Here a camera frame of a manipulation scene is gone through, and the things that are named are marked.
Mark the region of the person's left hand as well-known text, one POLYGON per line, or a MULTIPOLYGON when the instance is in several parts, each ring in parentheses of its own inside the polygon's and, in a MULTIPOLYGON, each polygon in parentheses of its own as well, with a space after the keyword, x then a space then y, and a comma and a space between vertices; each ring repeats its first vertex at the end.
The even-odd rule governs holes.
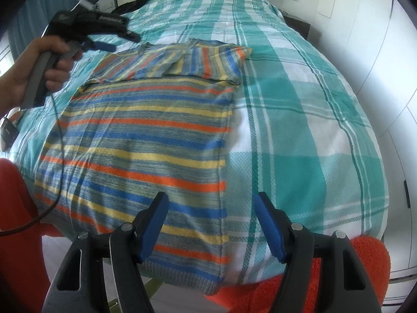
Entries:
MULTIPOLYGON (((58 36, 35 38, 17 58, 14 65, 1 76, 1 117, 11 109, 21 106, 30 73, 41 53, 52 51, 64 54, 69 50, 67 43, 58 36)), ((50 92, 55 93, 62 89, 63 84, 70 78, 74 62, 80 60, 82 56, 82 51, 78 51, 72 58, 59 60, 54 69, 45 72, 46 87, 50 92)))

